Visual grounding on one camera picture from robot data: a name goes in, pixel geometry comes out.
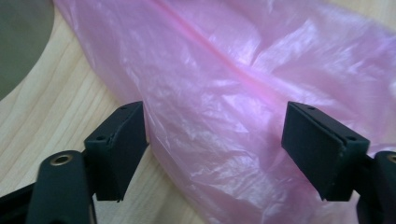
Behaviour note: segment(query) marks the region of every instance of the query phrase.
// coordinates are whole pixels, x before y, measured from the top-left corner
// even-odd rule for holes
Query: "plastic wrinkle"
[[[153,152],[208,223],[357,223],[280,146],[287,101],[396,147],[396,37],[316,0],[55,0],[96,74],[143,100]]]

